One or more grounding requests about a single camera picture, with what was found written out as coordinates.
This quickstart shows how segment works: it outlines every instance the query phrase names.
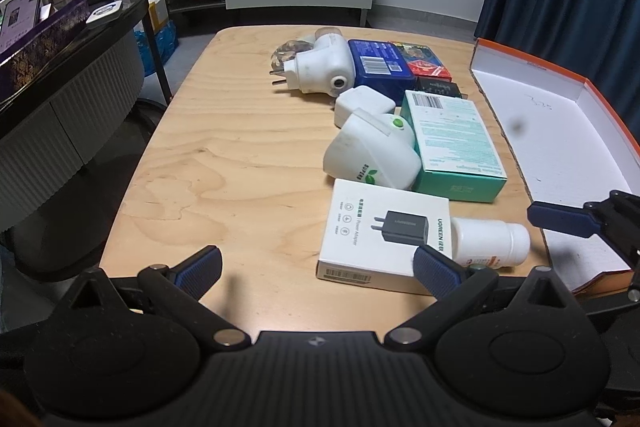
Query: white charger cube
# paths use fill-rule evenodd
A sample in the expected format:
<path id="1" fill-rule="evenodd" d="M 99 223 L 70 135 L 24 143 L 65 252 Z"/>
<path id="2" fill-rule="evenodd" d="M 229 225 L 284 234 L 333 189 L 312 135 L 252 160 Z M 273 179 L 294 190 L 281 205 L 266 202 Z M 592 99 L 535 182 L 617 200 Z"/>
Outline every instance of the white charger cube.
<path id="1" fill-rule="evenodd" d="M 393 113 L 396 110 L 396 102 L 369 86 L 348 89 L 335 101 L 335 125 L 341 128 L 356 109 L 373 115 Z"/>

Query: blue box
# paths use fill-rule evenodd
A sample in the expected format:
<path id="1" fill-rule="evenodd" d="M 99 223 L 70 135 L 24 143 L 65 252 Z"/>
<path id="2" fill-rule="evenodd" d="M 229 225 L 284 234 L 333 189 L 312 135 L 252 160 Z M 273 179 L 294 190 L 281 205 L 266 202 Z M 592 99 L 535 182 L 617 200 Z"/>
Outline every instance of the blue box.
<path id="1" fill-rule="evenodd" d="M 369 86 L 402 105 L 404 92 L 414 89 L 415 75 L 391 42 L 349 41 L 356 66 L 356 83 Z"/>

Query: black charger image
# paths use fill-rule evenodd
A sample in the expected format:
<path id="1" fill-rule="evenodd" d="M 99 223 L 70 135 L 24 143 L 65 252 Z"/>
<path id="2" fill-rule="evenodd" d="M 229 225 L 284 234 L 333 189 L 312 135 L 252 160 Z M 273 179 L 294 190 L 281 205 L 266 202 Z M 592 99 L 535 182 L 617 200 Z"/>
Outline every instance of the black charger image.
<path id="1" fill-rule="evenodd" d="M 374 219 L 383 224 L 381 227 L 371 225 L 371 228 L 380 230 L 382 238 L 388 243 L 414 247 L 423 247 L 427 244 L 429 221 L 426 216 L 414 216 L 414 214 L 390 210 L 386 213 L 386 217 L 374 217 Z"/>

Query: dark table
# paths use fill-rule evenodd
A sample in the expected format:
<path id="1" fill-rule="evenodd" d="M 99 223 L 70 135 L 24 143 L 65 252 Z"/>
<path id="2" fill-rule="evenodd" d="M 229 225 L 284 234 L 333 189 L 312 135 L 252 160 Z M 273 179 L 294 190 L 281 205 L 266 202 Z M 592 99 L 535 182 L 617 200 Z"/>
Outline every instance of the dark table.
<path id="1" fill-rule="evenodd" d="M 0 232 L 57 192 L 134 107 L 144 70 L 132 30 L 141 20 L 162 93 L 171 101 L 148 2 L 122 1 L 116 20 L 84 28 L 33 82 L 0 103 Z"/>

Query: screw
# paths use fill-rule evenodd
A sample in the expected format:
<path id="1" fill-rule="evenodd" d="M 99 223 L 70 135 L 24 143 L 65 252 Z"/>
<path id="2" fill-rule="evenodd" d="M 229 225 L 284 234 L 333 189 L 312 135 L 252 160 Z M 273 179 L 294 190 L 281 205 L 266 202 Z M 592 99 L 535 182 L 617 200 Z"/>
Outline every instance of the screw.
<path id="1" fill-rule="evenodd" d="M 391 339 L 398 344 L 415 344 L 422 338 L 422 333 L 415 328 L 396 328 L 389 333 Z"/>
<path id="2" fill-rule="evenodd" d="M 223 346 L 237 346 L 244 342 L 244 333 L 240 330 L 228 328 L 226 330 L 216 331 L 213 339 Z"/>

